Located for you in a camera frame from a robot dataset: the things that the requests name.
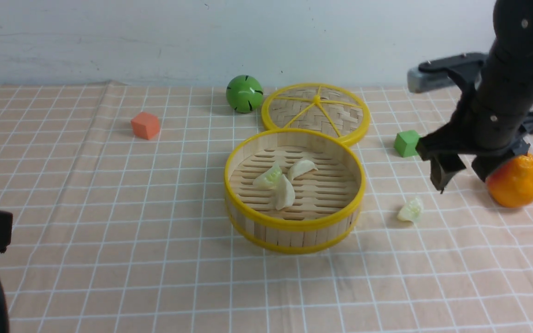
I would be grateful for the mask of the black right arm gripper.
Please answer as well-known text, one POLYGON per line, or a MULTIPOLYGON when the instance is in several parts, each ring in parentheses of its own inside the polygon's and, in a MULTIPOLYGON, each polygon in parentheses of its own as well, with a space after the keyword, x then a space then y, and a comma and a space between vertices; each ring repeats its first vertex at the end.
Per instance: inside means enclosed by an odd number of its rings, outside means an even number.
POLYGON ((451 119, 425 135, 416 146, 430 160, 431 183, 442 194, 451 179, 467 167, 458 154, 473 154, 472 170, 485 182, 520 156, 524 137, 533 135, 533 80, 462 81, 462 95, 451 119))

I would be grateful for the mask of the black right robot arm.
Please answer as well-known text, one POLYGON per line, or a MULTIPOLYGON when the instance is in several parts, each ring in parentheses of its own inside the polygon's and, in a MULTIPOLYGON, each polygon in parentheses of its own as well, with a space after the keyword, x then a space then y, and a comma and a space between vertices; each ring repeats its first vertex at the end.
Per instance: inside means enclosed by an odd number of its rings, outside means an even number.
POLYGON ((461 97, 450 121, 419 139, 416 150, 431 164, 431 182, 444 191, 474 156, 482 180, 527 154, 533 135, 533 0, 498 0, 496 38, 489 53, 463 53, 420 63, 408 71, 411 93, 456 85, 461 97))

